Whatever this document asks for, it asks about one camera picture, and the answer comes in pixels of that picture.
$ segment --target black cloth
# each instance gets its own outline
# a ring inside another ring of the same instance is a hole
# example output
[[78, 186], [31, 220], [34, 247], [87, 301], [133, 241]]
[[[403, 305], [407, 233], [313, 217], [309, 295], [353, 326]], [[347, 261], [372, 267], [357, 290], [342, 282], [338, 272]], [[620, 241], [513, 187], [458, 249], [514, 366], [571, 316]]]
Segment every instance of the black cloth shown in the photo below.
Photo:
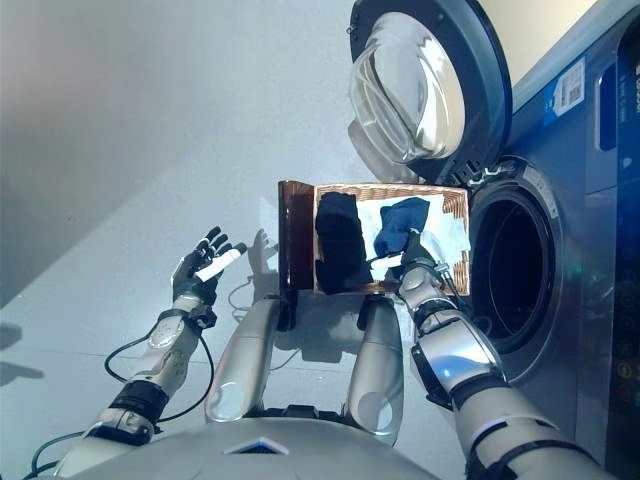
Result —
[[323, 256], [316, 260], [316, 276], [326, 293], [373, 282], [355, 195], [325, 193], [318, 203], [316, 232]]

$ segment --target door glass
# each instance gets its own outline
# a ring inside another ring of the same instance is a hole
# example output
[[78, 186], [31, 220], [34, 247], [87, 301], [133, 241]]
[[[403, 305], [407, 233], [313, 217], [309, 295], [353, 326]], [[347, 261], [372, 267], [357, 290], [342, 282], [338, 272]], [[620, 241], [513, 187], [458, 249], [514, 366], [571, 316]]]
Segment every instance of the door glass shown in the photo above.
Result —
[[356, 119], [387, 161], [451, 155], [464, 131], [464, 99], [444, 48], [420, 22], [387, 13], [353, 64]]

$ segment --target laundry basket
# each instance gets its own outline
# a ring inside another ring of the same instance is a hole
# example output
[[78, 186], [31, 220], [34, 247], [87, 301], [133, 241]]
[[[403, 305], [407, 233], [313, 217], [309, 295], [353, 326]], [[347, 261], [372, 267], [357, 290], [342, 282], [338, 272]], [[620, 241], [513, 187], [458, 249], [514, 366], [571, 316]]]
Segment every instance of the laundry basket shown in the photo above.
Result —
[[[322, 292], [315, 272], [315, 260], [322, 259], [322, 249], [315, 231], [315, 217], [320, 198], [325, 193], [352, 194], [356, 196], [356, 201], [442, 194], [443, 213], [452, 213], [454, 218], [462, 218], [465, 232], [469, 233], [468, 196], [467, 191], [461, 188], [384, 183], [314, 186], [290, 180], [280, 182], [278, 187], [279, 280], [283, 299], [278, 327], [280, 330], [288, 330], [295, 324], [299, 290]], [[453, 265], [453, 282], [460, 295], [471, 293], [468, 252], [462, 252], [462, 260]], [[397, 283], [374, 281], [344, 293], [385, 293], [397, 288]]]

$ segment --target clothing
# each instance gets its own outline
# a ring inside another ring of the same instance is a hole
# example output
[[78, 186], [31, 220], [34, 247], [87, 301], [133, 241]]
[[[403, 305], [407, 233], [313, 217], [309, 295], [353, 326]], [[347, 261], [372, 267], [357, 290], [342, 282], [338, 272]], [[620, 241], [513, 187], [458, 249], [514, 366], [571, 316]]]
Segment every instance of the clothing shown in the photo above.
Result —
[[421, 198], [407, 198], [391, 207], [382, 207], [382, 230], [373, 246], [376, 255], [384, 257], [404, 250], [411, 229], [422, 232], [429, 213], [429, 202]]
[[[358, 217], [362, 225], [364, 246], [367, 259], [377, 257], [373, 243], [382, 230], [380, 209], [390, 207], [407, 198], [422, 198], [429, 202], [427, 222], [420, 235], [420, 243], [436, 261], [447, 263], [453, 276], [453, 266], [462, 260], [462, 252], [469, 251], [469, 235], [464, 227], [463, 218], [454, 218], [452, 213], [444, 213], [444, 195], [419, 195], [414, 197], [393, 197], [382, 200], [360, 200], [357, 202]], [[392, 280], [386, 267], [371, 270], [374, 280]]]
[[316, 260], [316, 277], [325, 293], [373, 282], [355, 195], [325, 193], [318, 203], [316, 232], [323, 256], [323, 260]]

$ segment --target blue washing machine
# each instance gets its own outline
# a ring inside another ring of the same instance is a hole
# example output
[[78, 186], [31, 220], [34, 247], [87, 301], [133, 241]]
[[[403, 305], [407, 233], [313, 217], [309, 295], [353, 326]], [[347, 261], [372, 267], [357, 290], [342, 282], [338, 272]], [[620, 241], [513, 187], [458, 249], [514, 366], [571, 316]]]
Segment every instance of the blue washing machine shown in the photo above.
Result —
[[611, 24], [514, 109], [477, 2], [360, 0], [350, 135], [383, 181], [470, 191], [474, 322], [514, 385], [640, 478], [640, 7]]

